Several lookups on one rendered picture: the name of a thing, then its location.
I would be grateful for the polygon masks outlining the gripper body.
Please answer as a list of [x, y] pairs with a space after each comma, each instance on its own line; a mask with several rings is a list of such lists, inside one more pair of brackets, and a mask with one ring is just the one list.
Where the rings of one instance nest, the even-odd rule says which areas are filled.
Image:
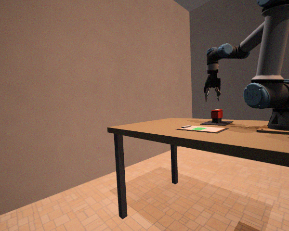
[[207, 81], [207, 86], [209, 88], [215, 88], [221, 85], [221, 78], [217, 78], [217, 73], [218, 70], [210, 70], [207, 72], [207, 74], [210, 74], [210, 79]]

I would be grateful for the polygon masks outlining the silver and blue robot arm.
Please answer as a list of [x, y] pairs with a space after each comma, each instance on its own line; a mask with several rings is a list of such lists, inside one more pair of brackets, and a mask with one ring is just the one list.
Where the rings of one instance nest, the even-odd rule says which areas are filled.
[[207, 71], [220, 59], [245, 59], [261, 43], [257, 73], [244, 89], [252, 108], [273, 108], [268, 128], [289, 131], [289, 79], [280, 73], [289, 33], [289, 0], [257, 0], [265, 21], [238, 46], [226, 43], [207, 50]]

